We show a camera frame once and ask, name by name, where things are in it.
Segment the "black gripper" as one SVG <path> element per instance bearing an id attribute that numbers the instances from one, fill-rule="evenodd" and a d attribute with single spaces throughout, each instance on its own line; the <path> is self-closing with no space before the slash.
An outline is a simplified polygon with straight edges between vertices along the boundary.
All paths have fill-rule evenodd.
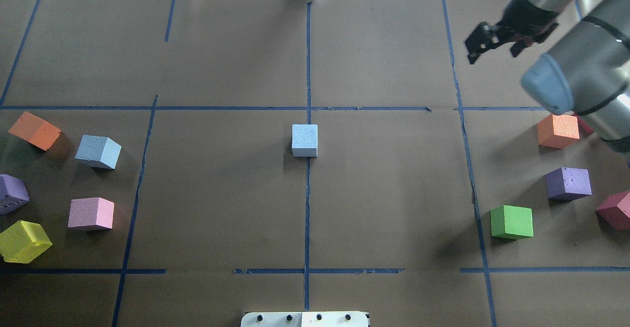
<path id="1" fill-rule="evenodd" d="M 504 20 L 494 26 L 482 22 L 475 27 L 464 41 L 468 52 L 468 62 L 474 65 L 479 57 L 488 51 L 490 47 L 499 47 L 506 43 L 513 43 L 510 53 L 512 57 L 517 58 L 524 49 L 532 44 L 545 42 L 559 25 L 556 19 L 542 26 L 527 24 L 524 26 L 509 26 Z"/>

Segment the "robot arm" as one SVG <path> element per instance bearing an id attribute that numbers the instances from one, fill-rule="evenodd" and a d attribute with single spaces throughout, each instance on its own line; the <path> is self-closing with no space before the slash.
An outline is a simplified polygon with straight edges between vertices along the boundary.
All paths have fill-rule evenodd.
<path id="1" fill-rule="evenodd" d="M 573 111 L 625 160 L 630 151 L 630 0 L 602 0 L 521 78 L 523 89 L 555 115 Z M 478 24 L 465 40 L 474 64 L 486 51 L 511 43 L 518 56 L 543 43 L 574 0 L 510 0 L 502 18 Z"/>

